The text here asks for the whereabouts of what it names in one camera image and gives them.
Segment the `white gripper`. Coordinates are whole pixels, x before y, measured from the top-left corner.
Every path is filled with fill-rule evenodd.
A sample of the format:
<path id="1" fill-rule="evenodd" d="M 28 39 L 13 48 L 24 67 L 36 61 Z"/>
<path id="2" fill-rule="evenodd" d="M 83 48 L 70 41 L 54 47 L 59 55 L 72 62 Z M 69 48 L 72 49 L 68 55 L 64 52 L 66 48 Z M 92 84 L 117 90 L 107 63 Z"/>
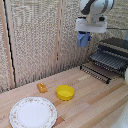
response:
<path id="1" fill-rule="evenodd" d="M 84 18 L 76 19 L 76 31 L 104 33 L 107 30 L 107 21 L 104 17 L 100 17 L 96 22 L 88 23 Z M 91 33 L 89 33 L 88 41 L 91 41 Z"/>

